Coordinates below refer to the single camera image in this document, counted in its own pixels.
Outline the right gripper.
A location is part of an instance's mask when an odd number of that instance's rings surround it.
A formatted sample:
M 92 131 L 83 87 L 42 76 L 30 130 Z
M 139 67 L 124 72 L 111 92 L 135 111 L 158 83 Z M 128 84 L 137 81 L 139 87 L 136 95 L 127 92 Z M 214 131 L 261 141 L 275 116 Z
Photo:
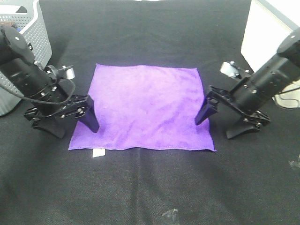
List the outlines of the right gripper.
M 195 124 L 200 125 L 207 118 L 216 114 L 218 112 L 219 103 L 228 106 L 241 116 L 241 118 L 226 131 L 228 139 L 247 133 L 258 132 L 261 130 L 261 126 L 266 126 L 270 123 L 269 116 L 256 109 L 254 101 L 250 100 L 246 102 L 246 104 L 239 103 L 232 92 L 210 86 L 210 91 L 195 117 Z

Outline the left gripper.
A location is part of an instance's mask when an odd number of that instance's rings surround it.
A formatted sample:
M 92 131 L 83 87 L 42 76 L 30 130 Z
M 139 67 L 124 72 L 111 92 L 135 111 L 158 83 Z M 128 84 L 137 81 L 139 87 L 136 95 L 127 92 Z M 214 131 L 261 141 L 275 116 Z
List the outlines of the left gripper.
M 23 83 L 23 95 L 33 104 L 24 114 L 27 120 L 32 120 L 33 129 L 63 138 L 65 129 L 52 117 L 74 115 L 93 133 L 99 130 L 94 101 L 89 95 L 67 93 L 51 79 L 26 79 Z

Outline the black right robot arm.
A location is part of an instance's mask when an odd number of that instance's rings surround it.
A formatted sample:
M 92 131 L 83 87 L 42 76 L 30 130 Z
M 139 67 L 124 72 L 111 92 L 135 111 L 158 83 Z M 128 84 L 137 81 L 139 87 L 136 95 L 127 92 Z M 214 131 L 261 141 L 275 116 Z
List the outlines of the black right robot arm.
M 198 126 L 218 112 L 218 103 L 240 114 L 240 119 L 226 131 L 228 139 L 259 132 L 270 123 L 260 108 L 273 96 L 300 78 L 300 30 L 289 34 L 276 53 L 256 72 L 250 73 L 234 62 L 223 62 L 220 72 L 238 83 L 230 91 L 210 86 L 201 109 L 195 116 Z

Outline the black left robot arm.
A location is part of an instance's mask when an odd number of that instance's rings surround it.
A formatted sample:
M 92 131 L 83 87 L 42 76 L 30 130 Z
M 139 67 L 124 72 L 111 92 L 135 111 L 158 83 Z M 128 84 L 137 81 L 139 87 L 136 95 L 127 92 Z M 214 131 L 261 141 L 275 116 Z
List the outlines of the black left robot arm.
M 57 138 L 63 138 L 65 129 L 57 119 L 72 116 L 93 133 L 99 130 L 94 111 L 94 101 L 89 95 L 75 95 L 73 66 L 60 69 L 49 65 L 41 68 L 22 34 L 12 26 L 0 26 L 0 71 L 19 90 L 15 93 L 4 85 L 8 93 L 33 104 L 24 117 L 31 121 L 33 129 L 42 130 Z M 67 93 L 60 85 L 71 82 Z

